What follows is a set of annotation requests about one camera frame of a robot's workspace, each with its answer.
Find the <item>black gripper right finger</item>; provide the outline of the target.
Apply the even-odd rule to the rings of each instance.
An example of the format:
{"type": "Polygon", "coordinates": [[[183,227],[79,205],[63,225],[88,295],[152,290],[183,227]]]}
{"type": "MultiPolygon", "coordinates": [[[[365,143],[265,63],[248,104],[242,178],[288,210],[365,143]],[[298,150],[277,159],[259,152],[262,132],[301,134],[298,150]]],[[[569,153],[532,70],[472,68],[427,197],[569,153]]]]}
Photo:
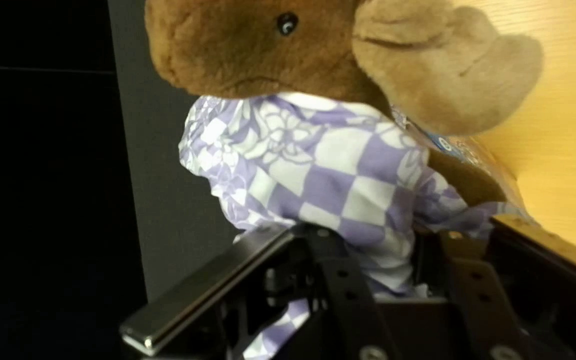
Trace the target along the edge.
{"type": "Polygon", "coordinates": [[[456,308],[469,360],[534,360],[534,346],[491,261],[486,244],[458,230],[438,232],[449,297],[456,308]]]}

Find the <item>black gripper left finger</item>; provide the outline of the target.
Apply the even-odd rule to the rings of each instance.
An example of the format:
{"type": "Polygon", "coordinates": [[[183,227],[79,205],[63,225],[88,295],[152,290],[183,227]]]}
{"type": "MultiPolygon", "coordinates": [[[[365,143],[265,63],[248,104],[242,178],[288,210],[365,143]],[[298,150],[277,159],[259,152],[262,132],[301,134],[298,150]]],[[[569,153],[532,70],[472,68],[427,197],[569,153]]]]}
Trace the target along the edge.
{"type": "Polygon", "coordinates": [[[365,273],[333,230],[304,223],[315,266],[309,360],[397,360],[397,348],[365,273]]]}

